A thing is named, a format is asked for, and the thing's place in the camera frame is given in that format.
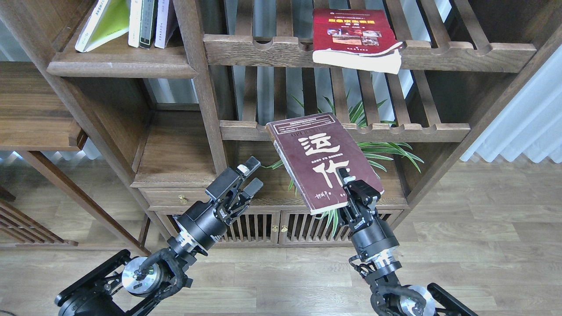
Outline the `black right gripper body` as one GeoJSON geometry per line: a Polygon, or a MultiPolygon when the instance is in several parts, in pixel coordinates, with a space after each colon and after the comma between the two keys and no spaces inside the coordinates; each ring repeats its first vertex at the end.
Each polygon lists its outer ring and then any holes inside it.
{"type": "Polygon", "coordinates": [[[392,252],[400,244],[388,223],[379,217],[376,204],[376,200],[349,200],[347,206],[340,208],[340,224],[349,226],[357,252],[349,263],[357,259],[365,264],[396,262],[392,252]]]}

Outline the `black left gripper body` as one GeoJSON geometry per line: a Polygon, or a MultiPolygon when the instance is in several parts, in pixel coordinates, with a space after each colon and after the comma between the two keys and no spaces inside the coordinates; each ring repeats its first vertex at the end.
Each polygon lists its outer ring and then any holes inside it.
{"type": "Polygon", "coordinates": [[[174,238],[174,251],[181,257],[197,252],[208,256],[209,250],[227,228],[248,208],[251,196],[229,194],[225,199],[195,202],[181,216],[174,216],[180,232],[174,238]]]}

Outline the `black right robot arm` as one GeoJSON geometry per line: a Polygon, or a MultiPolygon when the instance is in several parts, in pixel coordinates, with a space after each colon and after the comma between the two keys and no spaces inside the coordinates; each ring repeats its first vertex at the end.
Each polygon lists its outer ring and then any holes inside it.
{"type": "Polygon", "coordinates": [[[380,316],[473,316],[474,311],[436,283],[426,287],[400,284],[395,272],[401,263],[393,256],[399,242],[378,214],[380,193],[344,168],[337,173],[349,200],[339,209],[339,224],[349,227],[357,252],[349,263],[369,284],[374,312],[380,316]]]}

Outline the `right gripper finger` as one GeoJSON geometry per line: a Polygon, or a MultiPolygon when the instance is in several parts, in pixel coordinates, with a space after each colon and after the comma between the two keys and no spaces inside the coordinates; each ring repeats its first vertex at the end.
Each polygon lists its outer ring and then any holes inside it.
{"type": "Polygon", "coordinates": [[[355,176],[350,176],[347,168],[339,168],[339,178],[346,194],[350,194],[350,190],[353,187],[354,182],[356,181],[355,176]]]}
{"type": "Polygon", "coordinates": [[[363,206],[371,211],[376,210],[381,193],[363,180],[349,182],[349,200],[357,207],[363,206]]]}

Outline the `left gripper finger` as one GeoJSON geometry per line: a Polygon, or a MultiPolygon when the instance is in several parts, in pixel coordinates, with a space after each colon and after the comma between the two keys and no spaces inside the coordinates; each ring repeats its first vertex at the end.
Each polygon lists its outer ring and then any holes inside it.
{"type": "Polygon", "coordinates": [[[231,202],[239,193],[243,184],[256,171],[261,162],[251,156],[245,163],[237,168],[226,168],[205,190],[205,193],[215,202],[231,202]]]}
{"type": "Polygon", "coordinates": [[[243,190],[239,190],[235,203],[235,209],[247,208],[255,194],[261,190],[262,187],[263,182],[261,182],[258,178],[254,178],[243,190]]]}

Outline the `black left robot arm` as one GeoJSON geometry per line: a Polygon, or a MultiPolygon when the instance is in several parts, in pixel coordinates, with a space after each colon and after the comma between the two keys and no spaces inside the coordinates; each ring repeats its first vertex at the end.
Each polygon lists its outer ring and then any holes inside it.
{"type": "Polygon", "coordinates": [[[193,280],[186,272],[196,254],[208,254],[263,186],[254,178],[241,188],[259,166],[251,157],[224,170],[205,191],[209,201],[196,201],[176,218],[180,232],[168,239],[168,247],[135,258],[122,250],[68,286],[55,298],[59,315],[146,316],[165,298],[190,287],[193,280]]]}

